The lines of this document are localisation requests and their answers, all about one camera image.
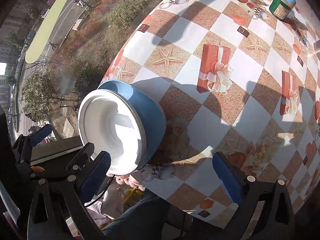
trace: bush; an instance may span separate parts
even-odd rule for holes
[[[149,1],[150,0],[126,0],[116,6],[109,14],[109,22],[119,29],[130,27],[132,20]]]
[[[88,62],[84,65],[75,81],[75,90],[80,99],[96,90],[103,78],[103,70],[100,66]]]

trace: blue bowl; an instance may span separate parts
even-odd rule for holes
[[[108,89],[120,94],[137,111],[147,139],[147,152],[142,156],[137,167],[137,170],[141,170],[155,154],[165,133],[166,119],[161,106],[144,93],[120,80],[108,80],[98,89]]]

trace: table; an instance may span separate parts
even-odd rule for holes
[[[102,80],[132,84],[157,101],[167,118],[150,163],[174,163],[174,174],[150,181],[139,171],[134,177],[222,228],[237,205],[212,168],[217,151],[260,181],[283,179],[294,212],[320,180],[320,63],[313,49],[320,22],[305,0],[279,21],[268,11],[271,1],[164,0]],[[255,7],[268,18],[257,17]]]

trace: road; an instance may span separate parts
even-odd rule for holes
[[[62,9],[60,16],[51,32],[50,38],[48,40],[51,41],[52,43],[58,43],[60,44],[65,36],[68,34],[69,30],[75,23],[75,21],[78,19],[78,17],[82,14],[82,12],[85,10],[86,7],[79,7],[77,6],[73,0],[67,0],[64,8]],[[51,46],[47,45],[44,48],[43,55],[50,56],[52,53],[52,48]],[[23,84],[25,80],[35,71],[38,70],[36,67],[32,67],[32,64],[25,64],[24,68],[28,68],[25,71],[22,72],[22,77],[21,77],[21,82],[20,82],[20,90],[19,90],[19,95],[18,95],[18,101],[19,103],[19,111],[21,113],[22,108],[24,106],[24,102],[20,101],[21,99],[21,90],[23,87]],[[25,114],[20,114],[20,122],[19,122],[19,133],[15,134],[16,136],[19,134],[23,135],[28,135],[28,129],[30,126],[34,125],[34,122],[31,121],[30,118],[27,118]]]

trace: bottle label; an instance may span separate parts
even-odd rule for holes
[[[273,14],[277,16],[279,19],[283,20],[289,12],[290,10],[284,8],[281,4],[279,4]]]

